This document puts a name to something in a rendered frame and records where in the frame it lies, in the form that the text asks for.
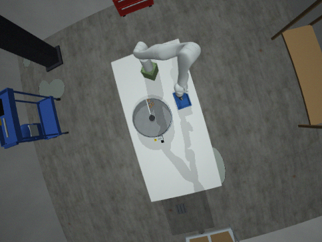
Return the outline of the blue plastic crate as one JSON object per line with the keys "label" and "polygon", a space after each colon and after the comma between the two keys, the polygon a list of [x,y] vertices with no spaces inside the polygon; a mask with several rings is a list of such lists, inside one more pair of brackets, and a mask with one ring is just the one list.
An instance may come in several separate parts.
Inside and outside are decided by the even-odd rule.
{"label": "blue plastic crate", "polygon": [[186,107],[192,105],[192,103],[190,102],[190,98],[189,98],[188,94],[184,93],[183,96],[182,96],[183,100],[180,100],[178,97],[176,97],[175,93],[176,92],[174,92],[172,94],[173,94],[173,97],[174,97],[174,99],[176,101],[176,105],[178,107],[178,110],[186,108]]}

